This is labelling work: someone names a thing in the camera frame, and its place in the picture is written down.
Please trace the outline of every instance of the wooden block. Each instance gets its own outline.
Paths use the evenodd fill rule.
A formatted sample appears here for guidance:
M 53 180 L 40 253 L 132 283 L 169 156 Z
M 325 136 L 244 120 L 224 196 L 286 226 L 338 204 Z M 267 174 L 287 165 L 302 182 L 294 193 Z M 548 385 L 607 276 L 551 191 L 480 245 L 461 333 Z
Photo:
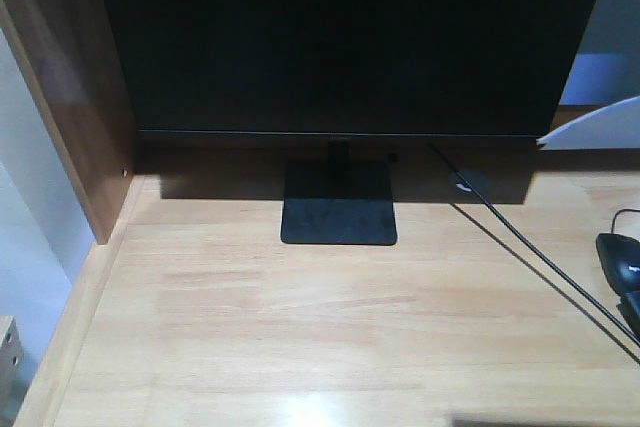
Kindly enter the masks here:
M 22 346 L 13 317 L 0 316 L 0 411 L 4 408 L 16 370 L 22 362 Z

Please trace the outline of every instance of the white paper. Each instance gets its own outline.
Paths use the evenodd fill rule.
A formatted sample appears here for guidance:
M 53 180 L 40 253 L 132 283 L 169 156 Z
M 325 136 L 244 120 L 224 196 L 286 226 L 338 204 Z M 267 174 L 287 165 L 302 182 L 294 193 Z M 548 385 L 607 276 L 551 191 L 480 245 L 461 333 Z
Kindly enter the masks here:
M 640 148 L 640 97 L 590 112 L 538 139 L 546 150 Z

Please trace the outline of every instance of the monitor stand neck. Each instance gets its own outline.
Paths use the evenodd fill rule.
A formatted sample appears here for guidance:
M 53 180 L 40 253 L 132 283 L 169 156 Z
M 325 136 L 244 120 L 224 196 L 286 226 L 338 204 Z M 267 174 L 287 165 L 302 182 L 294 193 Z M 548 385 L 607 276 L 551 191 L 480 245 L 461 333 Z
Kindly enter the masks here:
M 330 142 L 327 160 L 290 161 L 280 236 L 288 244 L 395 244 L 386 162 L 351 161 L 346 141 Z

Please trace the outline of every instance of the cable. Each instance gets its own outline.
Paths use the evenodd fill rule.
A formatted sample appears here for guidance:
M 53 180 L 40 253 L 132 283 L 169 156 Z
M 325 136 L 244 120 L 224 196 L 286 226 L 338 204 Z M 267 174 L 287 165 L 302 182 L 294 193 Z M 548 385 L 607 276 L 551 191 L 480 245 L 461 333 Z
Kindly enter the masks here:
M 604 305 L 602 305 L 598 300 L 593 297 L 589 292 L 584 290 L 580 284 L 578 284 L 575 280 L 573 280 L 564 270 L 558 267 L 553 261 L 551 261 L 544 253 L 538 249 L 533 243 L 527 239 L 518 229 L 516 229 L 511 222 L 509 222 L 504 215 L 500 213 L 498 209 L 491 203 L 491 201 L 487 200 L 482 193 L 480 193 L 466 178 L 465 176 L 458 170 L 458 168 L 446 157 L 440 149 L 438 149 L 435 145 L 429 144 L 431 150 L 435 152 L 435 154 L 442 160 L 447 167 L 451 169 L 451 171 L 460 179 L 460 181 L 466 185 L 471 192 L 491 211 L 493 215 L 495 215 L 502 224 L 509 229 L 509 231 L 515 235 L 520 242 L 526 245 L 529 250 L 531 250 L 534 254 L 536 254 L 540 260 L 542 260 L 545 264 L 547 264 L 551 269 L 558 274 L 562 279 L 567 282 L 571 287 L 573 287 L 582 297 L 587 299 L 595 308 L 597 308 L 602 315 L 604 315 L 607 319 L 609 319 L 624 335 L 626 335 L 638 348 L 640 348 L 640 339 L 634 335 L 626 325 L 624 325 L 621 321 L 619 321 L 615 315 L 613 315 Z
M 638 209 L 620 209 L 618 212 L 616 212 L 613 215 L 613 220 L 611 221 L 611 233 L 615 234 L 615 230 L 616 230 L 616 219 L 618 218 L 618 216 L 620 214 L 624 214 L 625 212 L 636 212 L 638 214 L 640 214 L 640 210 Z

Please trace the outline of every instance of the monitor screen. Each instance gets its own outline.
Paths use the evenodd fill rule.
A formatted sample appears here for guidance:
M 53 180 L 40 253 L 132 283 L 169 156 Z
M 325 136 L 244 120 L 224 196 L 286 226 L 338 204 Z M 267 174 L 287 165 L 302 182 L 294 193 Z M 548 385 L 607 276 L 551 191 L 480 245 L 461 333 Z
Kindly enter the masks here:
M 545 134 L 595 0 L 105 0 L 142 131 Z

